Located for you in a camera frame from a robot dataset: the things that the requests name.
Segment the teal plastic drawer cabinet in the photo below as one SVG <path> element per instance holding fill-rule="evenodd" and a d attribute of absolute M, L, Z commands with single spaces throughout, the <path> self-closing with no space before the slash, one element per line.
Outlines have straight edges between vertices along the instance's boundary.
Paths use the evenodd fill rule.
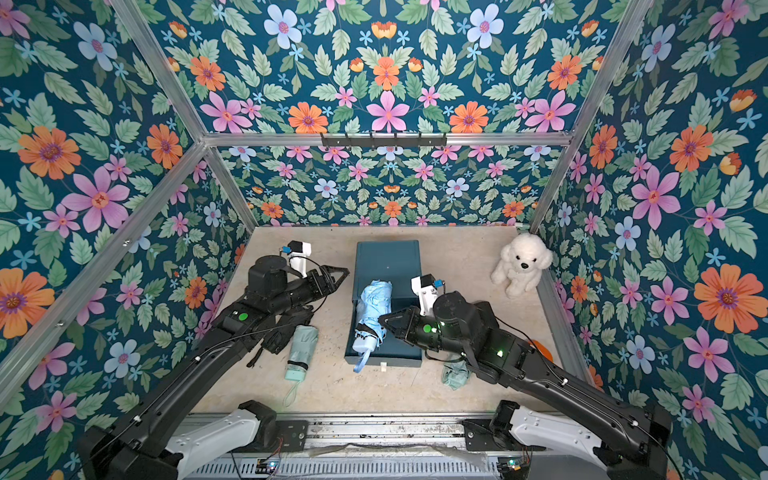
<path fill-rule="evenodd" d="M 422 351 L 395 337 L 379 318 L 419 300 L 411 280 L 421 275 L 419 242 L 367 241 L 357 244 L 353 314 L 344 358 L 356 373 L 367 367 L 418 368 Z"/>

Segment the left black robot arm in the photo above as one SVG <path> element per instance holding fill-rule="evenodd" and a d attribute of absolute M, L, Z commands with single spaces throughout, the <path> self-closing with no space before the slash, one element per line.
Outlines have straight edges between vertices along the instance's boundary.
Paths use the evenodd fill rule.
<path fill-rule="evenodd" d="M 316 265 L 306 274 L 266 255 L 248 271 L 242 296 L 214 320 L 198 347 L 145 399 L 109 427 L 91 427 L 77 451 L 87 479 L 183 479 L 224 453 L 257 442 L 271 447 L 275 413 L 255 401 L 184 436 L 176 431 L 215 383 L 271 333 L 312 318 L 312 303 L 335 293 L 350 272 Z"/>

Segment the light blue umbrella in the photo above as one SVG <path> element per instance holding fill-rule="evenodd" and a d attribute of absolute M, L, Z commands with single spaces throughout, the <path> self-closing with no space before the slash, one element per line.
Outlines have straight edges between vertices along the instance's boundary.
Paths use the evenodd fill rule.
<path fill-rule="evenodd" d="M 375 280 L 366 286 L 356 307 L 357 323 L 352 349 L 358 354 L 353 368 L 361 373 L 371 355 L 386 338 L 387 330 L 379 323 L 379 317 L 390 314 L 392 283 Z"/>

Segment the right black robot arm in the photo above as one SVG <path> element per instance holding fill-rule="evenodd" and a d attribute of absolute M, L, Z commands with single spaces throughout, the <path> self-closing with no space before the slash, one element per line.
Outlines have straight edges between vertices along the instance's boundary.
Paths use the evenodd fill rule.
<path fill-rule="evenodd" d="M 502 329 L 488 302 L 470 303 L 450 292 L 435 300 L 429 315 L 408 307 L 380 321 L 405 343 L 455 353 L 478 379 L 523 392 L 557 412 L 502 401 L 489 425 L 495 441 L 580 458 L 611 479 L 666 478 L 671 416 L 664 408 L 617 400 L 558 367 L 530 340 Z"/>

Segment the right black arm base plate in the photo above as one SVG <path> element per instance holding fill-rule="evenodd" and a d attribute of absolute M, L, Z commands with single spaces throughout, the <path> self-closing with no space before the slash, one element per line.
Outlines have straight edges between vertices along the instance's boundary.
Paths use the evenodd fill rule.
<path fill-rule="evenodd" d="M 544 451 L 542 446 L 520 442 L 511 433 L 512 415 L 521 412 L 519 403 L 502 400 L 490 418 L 463 420 L 465 448 L 470 452 Z"/>

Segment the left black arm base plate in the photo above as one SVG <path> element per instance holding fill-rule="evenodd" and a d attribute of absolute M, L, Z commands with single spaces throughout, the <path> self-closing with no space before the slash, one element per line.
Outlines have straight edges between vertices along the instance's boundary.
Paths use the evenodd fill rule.
<path fill-rule="evenodd" d="M 256 436 L 250 443 L 240 447 L 239 452 L 273 453 L 282 447 L 283 453 L 291 453 L 304 449 L 308 421 L 279 419 L 273 409 L 254 400 L 241 403 L 239 408 L 254 414 L 259 421 Z"/>

